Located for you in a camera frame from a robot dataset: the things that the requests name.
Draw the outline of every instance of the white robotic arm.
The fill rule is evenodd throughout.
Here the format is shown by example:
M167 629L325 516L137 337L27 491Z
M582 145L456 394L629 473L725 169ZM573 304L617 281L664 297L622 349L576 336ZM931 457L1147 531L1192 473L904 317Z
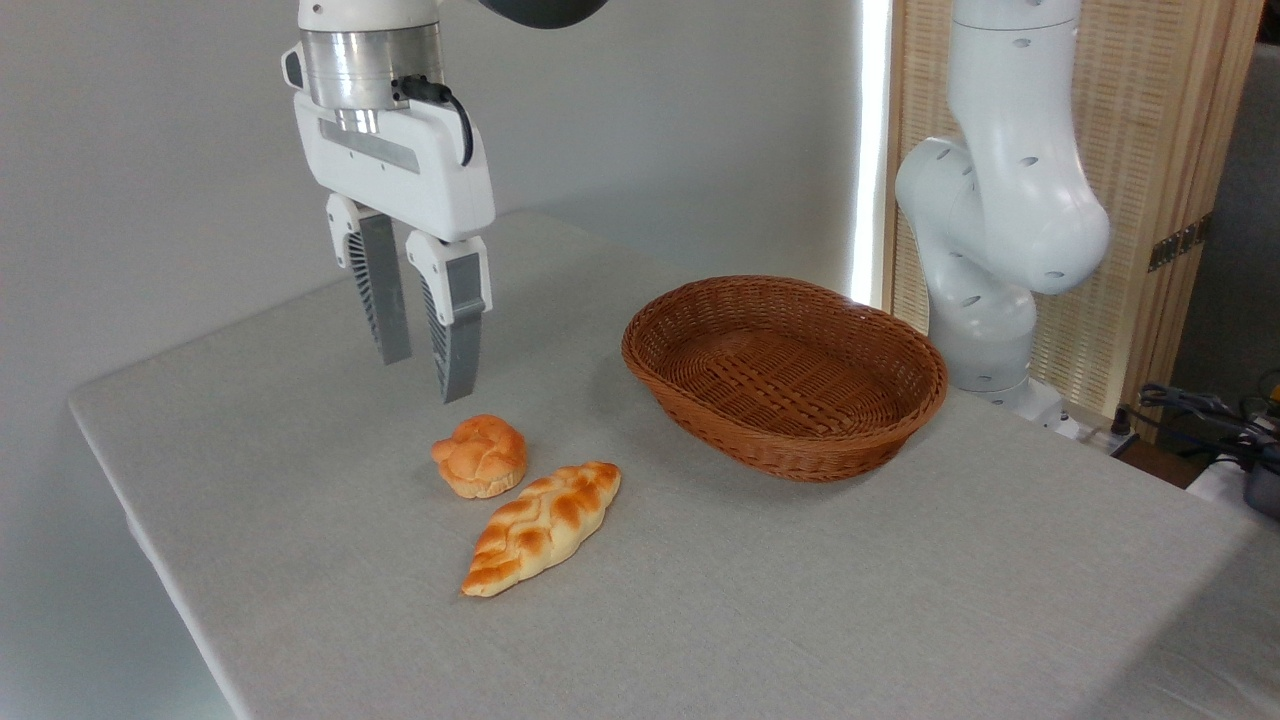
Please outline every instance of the white robotic arm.
M477 0L529 27L573 24L605 0ZM494 220L480 132L444 85L439 0L301 0L282 58L307 165L333 191L338 264L356 275L384 363L411 355L390 220L410 225L445 402L470 395L493 307L479 232Z
M1079 12L1080 0L956 0L947 100L964 138L925 140L896 183L952 382L1047 427L1061 396L1028 375L1030 291L1084 282L1111 232L1071 122Z

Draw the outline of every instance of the brown woven basket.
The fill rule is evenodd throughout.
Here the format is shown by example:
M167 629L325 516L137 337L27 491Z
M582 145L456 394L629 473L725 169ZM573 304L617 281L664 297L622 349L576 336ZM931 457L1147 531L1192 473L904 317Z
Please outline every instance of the brown woven basket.
M663 295L627 325L622 357L699 439L758 470L815 483L888 462L947 387L937 348L902 320L767 275Z

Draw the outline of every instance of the gray tablecloth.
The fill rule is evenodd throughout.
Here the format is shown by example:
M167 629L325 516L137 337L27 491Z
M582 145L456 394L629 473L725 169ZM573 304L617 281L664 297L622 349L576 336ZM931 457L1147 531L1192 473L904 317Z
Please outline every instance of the gray tablecloth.
M422 309L384 368L351 282L73 395L244 717L1280 715L1275 533L956 392L878 471L758 474L618 355L687 273L538 215L486 241L456 404ZM513 493L461 500L429 456L477 413L525 433L530 479L625 473L577 555L492 600L458 584Z

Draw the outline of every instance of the basket rim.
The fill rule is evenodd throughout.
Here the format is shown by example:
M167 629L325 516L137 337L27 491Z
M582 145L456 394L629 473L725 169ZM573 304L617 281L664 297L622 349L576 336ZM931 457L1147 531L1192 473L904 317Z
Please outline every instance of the basket rim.
M701 398L699 398L694 393L690 393L685 388L672 382L668 382L666 378L658 374L658 372L653 366L650 366L648 363L645 363L637 356L637 354L634 350L637 334L648 324L646 320L649 318L657 316L658 314L657 311L663 305L669 304L673 297L686 295L689 292L694 292L704 287L735 284L741 282L750 282L755 284L763 282L769 284L777 284L785 287L800 287L808 291L817 291L831 300L838 300L845 305L859 309L860 311L867 311L869 313L870 316L876 318L878 322L886 322L890 325L895 327L897 331L904 331L909 333L914 340L920 341L922 350L925 351L925 356L928 357L928 363L925 363L925 365L928 365L931 369L937 370L938 375L941 377L941 382L931 388L929 396L924 402L922 402L919 406L913 409L905 416L902 416L901 419L896 420L890 425L884 425L883 428L877 428L872 432L864 432L858 434L805 437L805 436L795 436L787 433L774 433L748 425L742 423L740 419L727 415L707 405L705 402L703 402ZM635 374L641 382L644 382L644 384L649 386L650 392L653 392L654 386L659 386L663 388L663 391L675 393L685 402L696 406L699 411L708 413L730 423L731 425L737 428L737 432L741 432L750 438L764 442L785 441L787 443L799 446L810 445L814 447L814 450L826 448L828 451L833 451L837 448L864 450L906 439L908 437L914 434L918 429L924 427L933 418L933 415L937 414L937 411L942 407L942 404L946 401L947 389L950 387L947 366L946 361L942 359L942 354L932 342L929 342L929 340L924 334L913 328L909 323L906 323L901 318L897 318L893 314L886 313L884 310L881 310L878 307L872 307L870 305L864 305L861 302L858 302L847 296L844 296L833 290L822 287L819 284L801 281L799 278L790 278L782 275L753 275L753 274L716 275L681 284L676 288L672 288L659 295L658 297L645 304L645 306L641 307L635 314L631 322L627 323L626 331L623 331L622 334L622 359L631 369L632 374Z

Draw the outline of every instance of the bread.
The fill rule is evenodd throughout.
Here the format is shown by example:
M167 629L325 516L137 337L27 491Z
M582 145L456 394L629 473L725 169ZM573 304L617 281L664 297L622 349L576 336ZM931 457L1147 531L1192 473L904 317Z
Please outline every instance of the bread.
M534 480L489 519L462 594L493 597L573 555L600 527L622 483L608 462L561 468Z
M440 477L462 497L493 497L525 479L525 436L502 418L476 415L431 446Z

